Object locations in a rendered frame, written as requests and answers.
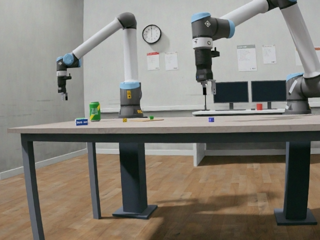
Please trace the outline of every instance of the wall clock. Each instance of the wall clock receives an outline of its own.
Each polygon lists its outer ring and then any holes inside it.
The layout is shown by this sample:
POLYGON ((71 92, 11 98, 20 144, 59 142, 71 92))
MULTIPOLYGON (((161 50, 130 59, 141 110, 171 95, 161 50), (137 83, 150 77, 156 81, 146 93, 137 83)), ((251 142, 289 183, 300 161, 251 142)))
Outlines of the wall clock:
POLYGON ((148 44, 155 44, 161 38, 161 30, 154 24, 148 25, 142 31, 142 38, 148 44))

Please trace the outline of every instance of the blue and white box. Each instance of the blue and white box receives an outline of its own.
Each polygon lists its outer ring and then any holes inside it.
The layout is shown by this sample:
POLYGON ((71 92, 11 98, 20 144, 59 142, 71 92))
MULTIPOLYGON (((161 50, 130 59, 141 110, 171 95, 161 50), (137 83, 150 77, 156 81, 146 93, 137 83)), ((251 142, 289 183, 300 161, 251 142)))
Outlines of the blue and white box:
POLYGON ((76 118, 75 125, 76 126, 88 125, 88 119, 87 118, 76 118))

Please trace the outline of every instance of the paper on wall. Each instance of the paper on wall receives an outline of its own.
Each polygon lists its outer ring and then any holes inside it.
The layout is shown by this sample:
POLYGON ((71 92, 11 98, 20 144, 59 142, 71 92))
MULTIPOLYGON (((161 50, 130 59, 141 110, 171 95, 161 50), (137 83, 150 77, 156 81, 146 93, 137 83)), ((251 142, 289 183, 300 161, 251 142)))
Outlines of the paper on wall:
POLYGON ((166 52, 164 55, 165 70, 178 70, 178 53, 177 52, 166 52))
POLYGON ((276 64, 276 45, 263 45, 262 46, 262 55, 264 64, 276 64))
POLYGON ((238 45, 239 72, 257 71, 256 45, 238 45))
POLYGON ((147 53, 146 61, 147 61, 148 71, 160 69, 159 52, 147 53))
MULTIPOLYGON (((314 47, 315 53, 320 61, 320 47, 319 46, 315 46, 314 47)), ((296 66, 302 66, 302 62, 299 56, 299 53, 297 51, 297 48, 295 48, 295 65, 296 66)))

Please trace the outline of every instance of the red mug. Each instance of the red mug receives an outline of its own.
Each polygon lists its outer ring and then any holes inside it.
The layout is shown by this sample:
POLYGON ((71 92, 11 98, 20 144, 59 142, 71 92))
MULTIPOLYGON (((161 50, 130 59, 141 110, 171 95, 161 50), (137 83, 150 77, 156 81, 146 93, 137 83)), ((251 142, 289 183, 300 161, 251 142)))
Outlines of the red mug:
POLYGON ((262 103, 257 103, 256 104, 256 109, 257 110, 262 110, 262 103))

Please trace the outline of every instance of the wooden floor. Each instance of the wooden floor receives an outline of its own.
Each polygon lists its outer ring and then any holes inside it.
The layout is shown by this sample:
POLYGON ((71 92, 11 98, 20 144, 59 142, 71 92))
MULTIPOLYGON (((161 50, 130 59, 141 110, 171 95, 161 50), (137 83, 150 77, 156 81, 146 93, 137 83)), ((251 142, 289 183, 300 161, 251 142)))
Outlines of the wooden floor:
MULTIPOLYGON (((312 155, 308 207, 319 225, 277 226, 285 156, 146 156, 149 220, 113 217, 122 205, 118 155, 98 155, 103 218, 93 219, 87 156, 36 171, 46 240, 320 240, 320 155, 312 155)), ((32 240, 23 175, 0 181, 0 239, 32 240)))

